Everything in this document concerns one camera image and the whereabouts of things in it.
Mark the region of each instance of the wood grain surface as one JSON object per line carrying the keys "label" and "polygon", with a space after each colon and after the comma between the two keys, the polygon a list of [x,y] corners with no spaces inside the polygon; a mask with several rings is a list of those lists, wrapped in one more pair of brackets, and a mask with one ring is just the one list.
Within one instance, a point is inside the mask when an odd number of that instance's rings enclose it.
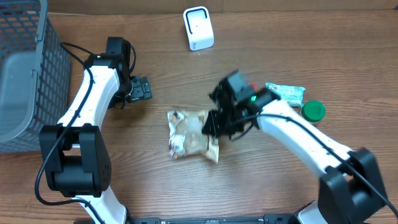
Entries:
{"label": "wood grain surface", "polygon": [[49,0],[49,11],[69,14],[180,13],[206,6],[210,12],[393,9],[398,0]]}
{"label": "wood grain surface", "polygon": [[[311,172],[280,142],[252,130],[220,140],[220,162],[168,154],[166,112],[212,108],[207,94],[239,68],[250,82],[304,86],[326,106],[324,133],[377,156],[398,206],[398,13],[395,11],[212,14],[215,45],[191,52],[180,14],[52,16],[60,38],[104,52],[109,36],[137,50],[133,75],[147,76],[153,99],[109,110],[102,128],[111,186],[134,217],[235,217],[294,212],[318,197]],[[79,57],[87,55],[74,50]],[[82,81],[73,61],[71,97]],[[72,223],[79,205],[47,207],[34,196],[40,152],[0,155],[0,223]],[[63,199],[42,179],[47,200]],[[387,208],[371,223],[397,223]]]}

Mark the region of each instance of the black cable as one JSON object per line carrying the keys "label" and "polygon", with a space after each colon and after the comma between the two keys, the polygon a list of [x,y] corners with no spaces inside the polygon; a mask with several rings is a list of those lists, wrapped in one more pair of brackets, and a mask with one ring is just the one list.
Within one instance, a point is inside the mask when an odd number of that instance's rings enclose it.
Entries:
{"label": "black cable", "polygon": [[78,58],[76,55],[74,55],[73,53],[71,53],[68,49],[65,48],[65,45],[69,45],[71,47],[76,47],[80,50],[83,50],[85,52],[88,52],[89,54],[92,54],[90,51],[83,49],[79,46],[73,45],[73,44],[69,44],[69,43],[61,43],[60,46],[68,53],[70,54],[73,58],[77,59],[82,65],[84,69],[87,69],[88,73],[90,74],[90,84],[88,85],[88,89],[86,92],[86,95],[84,96],[83,100],[81,101],[79,107],[77,108],[77,110],[75,111],[75,114],[73,115],[72,119],[70,120],[70,122],[68,123],[68,125],[65,127],[65,129],[62,131],[61,135],[58,137],[57,141],[55,142],[53,148],[51,148],[48,156],[45,158],[41,168],[39,169],[39,173],[37,174],[36,177],[36,181],[35,181],[35,195],[37,200],[39,200],[42,204],[44,205],[66,205],[69,203],[83,203],[85,204],[85,207],[88,207],[91,212],[93,213],[93,215],[95,216],[95,218],[102,224],[105,224],[105,222],[101,219],[101,217],[98,215],[97,211],[94,209],[94,207],[91,205],[90,202],[83,200],[83,199],[71,199],[71,200],[65,200],[65,201],[61,201],[61,202],[48,202],[46,200],[44,200],[42,198],[42,196],[40,195],[39,192],[39,185],[40,185],[40,179],[43,175],[44,172],[44,168],[45,165],[48,163],[52,153],[54,152],[54,150],[58,147],[58,145],[60,144],[60,142],[63,140],[63,138],[65,137],[65,135],[67,134],[68,130],[70,129],[70,127],[72,126],[72,124],[75,122],[75,120],[77,119],[77,117],[79,117],[80,111],[83,108],[88,96],[90,95],[91,89],[93,88],[93,84],[94,84],[94,78],[93,78],[93,73],[91,72],[90,68],[86,68],[84,65],[84,62]]}
{"label": "black cable", "polygon": [[137,58],[137,55],[136,55],[136,50],[134,49],[134,47],[130,44],[130,47],[131,47],[131,49],[132,49],[132,53],[134,54],[134,60],[132,61],[132,65],[131,65],[131,68],[130,68],[130,73],[132,73],[132,71],[134,70],[134,68],[136,67],[136,58]]}
{"label": "black cable", "polygon": [[248,127],[241,135],[239,135],[236,138],[231,139],[232,142],[237,141],[241,139],[243,136],[245,136],[252,128],[254,127],[254,124],[251,124],[250,127]]}
{"label": "black cable", "polygon": [[290,121],[294,124],[296,124],[297,126],[299,126],[300,128],[302,128],[307,134],[309,134],[312,138],[314,138],[314,140],[316,140],[317,143],[319,143],[324,149],[326,149],[332,156],[334,156],[337,160],[339,160],[345,167],[347,167],[349,169],[349,171],[352,172],[352,174],[356,177],[358,177],[362,183],[364,185],[366,185],[367,187],[369,187],[375,194],[377,194],[377,196],[380,197],[380,199],[391,209],[391,211],[394,213],[394,215],[398,218],[398,211],[397,209],[393,206],[393,204],[391,204],[390,201],[388,201],[387,198],[385,198],[385,196],[383,196],[368,180],[366,180],[358,171],[356,171],[356,169],[354,167],[352,167],[347,161],[345,161],[344,159],[342,159],[339,155],[337,155],[332,148],[328,147],[325,143],[323,143],[318,137],[316,137],[316,135],[314,135],[310,130],[308,130],[303,124],[299,123],[298,121],[287,117],[287,116],[282,116],[282,115],[278,115],[278,114],[257,114],[257,115],[252,115],[252,116],[247,116],[245,118],[239,119],[235,122],[232,123],[231,126],[235,126],[236,124],[242,122],[242,121],[246,121],[249,119],[253,119],[253,118],[258,118],[260,116],[264,116],[264,117],[270,117],[270,118],[282,118],[285,119],[286,121]]}

